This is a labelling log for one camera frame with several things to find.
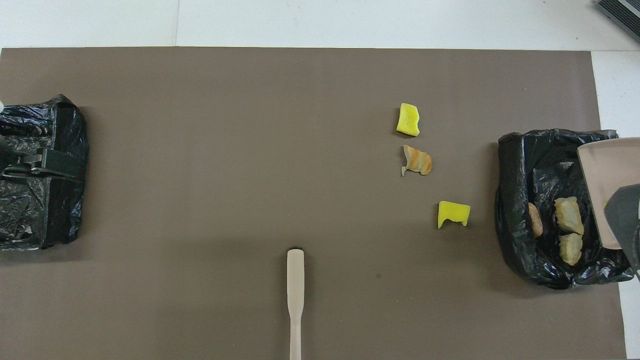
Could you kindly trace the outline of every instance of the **dumpling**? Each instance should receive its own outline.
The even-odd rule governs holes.
[[[569,234],[560,236],[560,257],[573,266],[582,256],[582,235]]]
[[[575,196],[559,197],[554,202],[554,205],[556,206],[556,216],[560,230],[566,233],[584,234],[578,199]]]
[[[542,220],[540,212],[534,204],[529,203],[529,216],[531,217],[531,227],[533,228],[533,237],[537,238],[542,235]]]

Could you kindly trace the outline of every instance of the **white table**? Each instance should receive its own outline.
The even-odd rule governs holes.
[[[602,127],[640,136],[640,44],[590,0],[0,2],[0,48],[84,46],[591,51]],[[640,284],[620,283],[620,301],[640,358]]]

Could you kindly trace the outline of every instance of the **food scrap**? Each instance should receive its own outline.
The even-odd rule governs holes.
[[[467,226],[470,212],[471,206],[469,205],[440,201],[438,203],[438,229],[442,227],[442,223],[447,219],[453,222],[461,222],[462,225]]]
[[[560,258],[573,266],[582,256],[582,235],[569,234],[560,236]]]
[[[404,156],[406,158],[406,166],[402,167],[402,176],[407,170],[419,172],[421,175],[426,175],[431,171],[433,167],[433,160],[431,155],[426,152],[422,152],[416,148],[405,145]]]
[[[533,237],[537,238],[542,235],[542,219],[540,212],[534,204],[529,203],[529,216],[531,217],[531,227],[533,228]]]
[[[558,227],[566,233],[584,234],[584,226],[580,218],[580,208],[575,196],[560,197],[554,201]]]
[[[411,104],[402,103],[400,104],[400,117],[398,118],[396,130],[407,135],[418,136],[420,133],[418,129],[419,120],[418,108]]]

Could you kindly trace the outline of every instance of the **black plastic bag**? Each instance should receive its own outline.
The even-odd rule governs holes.
[[[622,250],[602,247],[586,188],[578,146],[617,138],[613,130],[592,133],[553,129],[511,133],[498,141],[500,183],[495,229],[507,265],[523,279],[553,289],[605,284],[633,278]],[[554,200],[578,198],[584,224],[582,257],[574,266],[559,255]],[[534,238],[528,202],[536,205],[544,233]]]
[[[74,241],[89,152],[78,108],[64,95],[43,104],[6,106],[0,135],[0,249]],[[37,162],[47,154],[48,161]]]

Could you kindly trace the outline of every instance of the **yellow sponge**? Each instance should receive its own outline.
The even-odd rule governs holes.
[[[438,229],[442,227],[444,220],[461,222],[467,226],[471,206],[464,204],[456,204],[455,202],[440,201],[438,203]]]
[[[407,135],[418,136],[420,133],[418,129],[419,120],[418,108],[411,104],[402,103],[400,104],[400,118],[398,119],[396,130]]]

